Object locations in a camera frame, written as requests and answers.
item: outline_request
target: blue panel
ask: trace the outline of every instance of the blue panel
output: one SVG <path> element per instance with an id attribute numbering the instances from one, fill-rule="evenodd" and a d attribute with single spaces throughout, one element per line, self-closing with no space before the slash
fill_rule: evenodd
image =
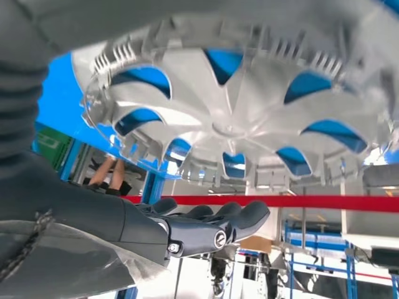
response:
<path id="1" fill-rule="evenodd" d="M 393 10 L 395 14 L 399 16 L 399 0 L 379 0 L 379 1 Z"/>
<path id="2" fill-rule="evenodd" d="M 161 119 L 153 110 L 139 108 L 119 120 L 115 129 L 122 136 L 125 136 L 150 121 L 161 121 Z"/>
<path id="3" fill-rule="evenodd" d="M 332 87 L 331 81 L 312 72 L 298 75 L 288 88 L 284 104 L 288 104 L 311 93 L 327 90 Z"/>
<path id="4" fill-rule="evenodd" d="M 277 151 L 276 154 L 295 176 L 307 176 L 311 174 L 309 165 L 308 165 L 305 157 L 296 148 L 281 148 Z"/>
<path id="5" fill-rule="evenodd" d="M 243 179 L 245 177 L 245 170 L 237 169 L 237 165 L 245 166 L 245 156 L 243 154 L 237 154 L 236 156 L 230 156 L 227 153 L 223 153 L 223 162 L 226 174 L 230 178 Z"/>
<path id="6" fill-rule="evenodd" d="M 336 120 L 320 120 L 305 128 L 302 133 L 316 132 L 343 143 L 354 153 L 361 153 L 367 144 L 355 132 Z"/>
<path id="7" fill-rule="evenodd" d="M 126 82 L 144 82 L 156 87 L 167 98 L 170 98 L 170 84 L 161 70 L 155 67 L 137 67 L 117 74 L 112 79 L 113 85 Z"/>
<path id="8" fill-rule="evenodd" d="M 204 52 L 220 85 L 226 84 L 243 60 L 243 54 L 238 52 L 221 49 L 206 49 Z"/>

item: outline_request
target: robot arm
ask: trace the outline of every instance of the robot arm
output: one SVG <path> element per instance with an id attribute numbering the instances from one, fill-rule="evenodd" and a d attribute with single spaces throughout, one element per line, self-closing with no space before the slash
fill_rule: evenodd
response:
<path id="1" fill-rule="evenodd" d="M 37 101 L 51 59 L 171 14 L 212 11 L 224 3 L 1 1 L 0 271 L 32 233 L 36 213 L 51 211 L 54 223 L 15 273 L 0 283 L 0 297 L 76 298 L 127 287 L 135 277 L 117 249 L 148 261 L 135 264 L 138 270 L 164 265 L 170 255 L 218 250 L 264 223 L 269 212 L 261 203 L 238 213 L 200 213 L 196 219 L 165 216 L 156 207 L 137 207 L 61 182 L 45 161 L 29 150 Z M 197 233 L 200 238 L 193 238 Z"/>

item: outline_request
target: red rope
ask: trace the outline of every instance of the red rope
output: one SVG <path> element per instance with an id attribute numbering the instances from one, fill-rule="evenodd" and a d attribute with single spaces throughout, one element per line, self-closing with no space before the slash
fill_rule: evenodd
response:
<path id="1" fill-rule="evenodd" d="M 140 196 L 125 196 L 133 203 Z M 235 201 L 242 206 L 261 200 L 269 207 L 310 207 L 320 209 L 343 209 L 370 212 L 399 213 L 399 197 L 389 196 L 173 196 L 178 204 L 221 206 Z"/>

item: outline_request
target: bolt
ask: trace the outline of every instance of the bolt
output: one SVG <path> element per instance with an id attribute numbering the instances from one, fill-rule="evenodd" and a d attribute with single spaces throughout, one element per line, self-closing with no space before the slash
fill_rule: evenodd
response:
<path id="1" fill-rule="evenodd" d="M 227 237 L 224 230 L 220 230 L 215 235 L 215 246 L 221 249 L 226 244 Z"/>
<path id="2" fill-rule="evenodd" d="M 177 254 L 180 250 L 178 244 L 172 243 L 168 247 L 168 251 L 172 252 L 172 254 Z"/>

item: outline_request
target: person's leg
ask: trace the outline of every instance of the person's leg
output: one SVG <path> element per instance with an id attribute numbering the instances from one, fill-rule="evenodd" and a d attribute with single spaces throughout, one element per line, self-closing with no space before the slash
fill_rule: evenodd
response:
<path id="1" fill-rule="evenodd" d="M 125 178 L 125 164 L 123 160 L 118 159 L 113 169 L 113 174 L 110 184 L 110 189 L 119 190 Z"/>
<path id="2" fill-rule="evenodd" d="M 107 157 L 107 159 L 101 164 L 94 175 L 88 182 L 88 186 L 97 184 L 101 185 L 108 174 L 108 171 L 113 165 L 114 159 L 112 157 Z"/>

